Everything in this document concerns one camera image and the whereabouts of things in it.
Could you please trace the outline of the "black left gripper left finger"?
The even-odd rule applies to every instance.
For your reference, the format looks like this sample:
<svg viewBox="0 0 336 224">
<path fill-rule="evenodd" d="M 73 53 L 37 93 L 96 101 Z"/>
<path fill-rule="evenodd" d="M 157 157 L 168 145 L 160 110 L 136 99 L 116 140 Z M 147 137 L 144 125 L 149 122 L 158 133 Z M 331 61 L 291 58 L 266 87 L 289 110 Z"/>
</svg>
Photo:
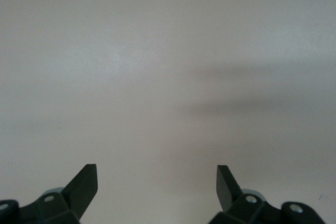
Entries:
<svg viewBox="0 0 336 224">
<path fill-rule="evenodd" d="M 97 191 L 97 166 L 87 164 L 66 187 L 51 189 L 29 205 L 1 200 L 1 223 L 79 223 Z"/>
</svg>

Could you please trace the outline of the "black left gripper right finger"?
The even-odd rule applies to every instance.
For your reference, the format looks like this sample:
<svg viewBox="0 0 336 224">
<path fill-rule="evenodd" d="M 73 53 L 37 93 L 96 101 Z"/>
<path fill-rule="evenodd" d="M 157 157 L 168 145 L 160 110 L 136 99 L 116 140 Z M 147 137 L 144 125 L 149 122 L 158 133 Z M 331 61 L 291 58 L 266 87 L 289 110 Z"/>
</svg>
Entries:
<svg viewBox="0 0 336 224">
<path fill-rule="evenodd" d="M 260 194 L 242 190 L 226 165 L 218 165 L 216 193 L 222 211 L 210 223 L 311 223 L 325 221 L 310 206 L 288 201 L 275 208 Z"/>
</svg>

